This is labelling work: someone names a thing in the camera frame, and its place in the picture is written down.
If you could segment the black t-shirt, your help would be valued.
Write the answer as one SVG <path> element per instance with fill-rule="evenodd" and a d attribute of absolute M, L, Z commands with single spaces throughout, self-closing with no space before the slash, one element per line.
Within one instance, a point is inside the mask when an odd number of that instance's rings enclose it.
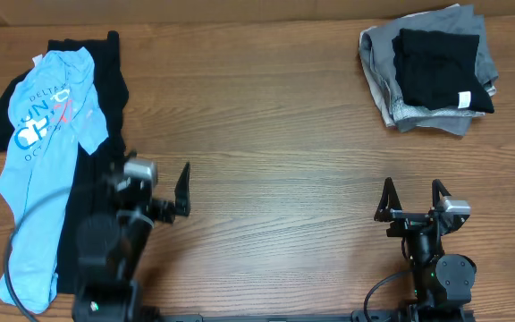
<path fill-rule="evenodd" d="M 492 114 L 492 100 L 476 76 L 479 40 L 478 35 L 401 29 L 392 43 L 403 102 Z"/>

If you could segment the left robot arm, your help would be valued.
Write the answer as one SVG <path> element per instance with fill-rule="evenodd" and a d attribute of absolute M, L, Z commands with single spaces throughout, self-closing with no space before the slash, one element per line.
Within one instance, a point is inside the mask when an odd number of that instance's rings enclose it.
<path fill-rule="evenodd" d="M 172 224 L 190 214 L 190 164 L 174 189 L 174 200 L 156 199 L 156 163 L 132 157 L 100 185 L 112 209 L 80 224 L 76 233 L 79 285 L 72 307 L 75 322 L 160 321 L 158 308 L 142 303 L 134 278 L 157 222 Z"/>

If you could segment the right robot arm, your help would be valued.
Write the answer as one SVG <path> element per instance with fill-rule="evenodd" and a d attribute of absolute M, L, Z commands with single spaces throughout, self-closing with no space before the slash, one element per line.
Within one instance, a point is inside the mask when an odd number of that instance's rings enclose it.
<path fill-rule="evenodd" d="M 390 275 L 367 293 L 363 315 L 385 321 L 473 321 L 474 313 L 464 306 L 471 302 L 471 288 L 477 266 L 464 255 L 447 254 L 442 237 L 458 231 L 469 219 L 471 207 L 466 200 L 455 199 L 438 179 L 432 181 L 432 207 L 426 213 L 402 209 L 393 179 L 384 181 L 374 219 L 388 223 L 389 237 L 401 239 L 401 251 L 409 268 Z M 368 302 L 384 284 L 411 275 L 415 298 L 404 301 L 398 309 L 371 313 Z"/>

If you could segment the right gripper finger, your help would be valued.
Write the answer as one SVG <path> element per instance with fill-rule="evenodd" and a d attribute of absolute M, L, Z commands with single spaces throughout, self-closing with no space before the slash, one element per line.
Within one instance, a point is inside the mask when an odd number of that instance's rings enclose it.
<path fill-rule="evenodd" d="M 382 213 L 387 209 L 402 210 L 402 206 L 391 177 L 387 177 L 384 180 L 383 192 L 376 212 Z"/>
<path fill-rule="evenodd" d="M 439 179 L 434 179 L 432 181 L 432 208 L 440 206 L 443 198 L 447 196 L 450 196 L 450 192 L 448 192 Z"/>

